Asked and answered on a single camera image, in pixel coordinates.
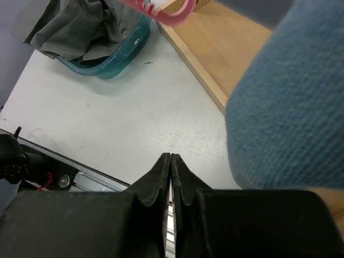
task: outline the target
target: wooden tray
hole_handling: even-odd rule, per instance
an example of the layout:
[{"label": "wooden tray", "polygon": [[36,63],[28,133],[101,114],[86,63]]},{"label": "wooden tray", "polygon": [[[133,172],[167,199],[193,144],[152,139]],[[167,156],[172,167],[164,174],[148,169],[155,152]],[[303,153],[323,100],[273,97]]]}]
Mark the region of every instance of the wooden tray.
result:
[{"label": "wooden tray", "polygon": [[[178,10],[184,0],[171,0],[160,9]],[[222,113],[229,95],[271,32],[211,0],[199,0],[182,24],[158,24]]]}]

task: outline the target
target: blue towel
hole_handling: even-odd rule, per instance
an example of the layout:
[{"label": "blue towel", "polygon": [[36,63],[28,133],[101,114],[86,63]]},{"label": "blue towel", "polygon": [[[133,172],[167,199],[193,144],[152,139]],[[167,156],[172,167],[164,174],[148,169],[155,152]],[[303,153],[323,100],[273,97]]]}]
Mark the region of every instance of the blue towel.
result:
[{"label": "blue towel", "polygon": [[344,189],[344,1],[298,0],[230,96],[244,189]]}]

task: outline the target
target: table surface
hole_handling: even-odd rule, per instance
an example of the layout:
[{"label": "table surface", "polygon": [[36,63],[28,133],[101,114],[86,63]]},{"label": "table surface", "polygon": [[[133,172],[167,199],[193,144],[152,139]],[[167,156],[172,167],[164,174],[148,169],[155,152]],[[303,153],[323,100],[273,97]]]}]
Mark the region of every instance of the table surface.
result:
[{"label": "table surface", "polygon": [[159,31],[117,77],[73,73],[35,51],[0,128],[129,184],[163,152],[179,153],[213,188],[238,189],[223,114]]}]

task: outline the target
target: cable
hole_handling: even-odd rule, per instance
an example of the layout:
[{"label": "cable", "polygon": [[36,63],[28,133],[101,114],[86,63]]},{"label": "cable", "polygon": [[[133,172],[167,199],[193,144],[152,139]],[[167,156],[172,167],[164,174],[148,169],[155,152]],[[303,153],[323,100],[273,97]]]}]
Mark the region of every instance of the cable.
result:
[{"label": "cable", "polygon": [[39,187],[39,188],[37,188],[37,191],[40,191],[40,190],[42,190],[42,189],[46,189],[46,188],[51,184],[51,182],[52,182],[52,180],[53,180],[53,174],[50,173],[50,172],[48,172],[47,175],[49,176],[49,181],[48,181],[48,183],[47,183],[44,187]]}]

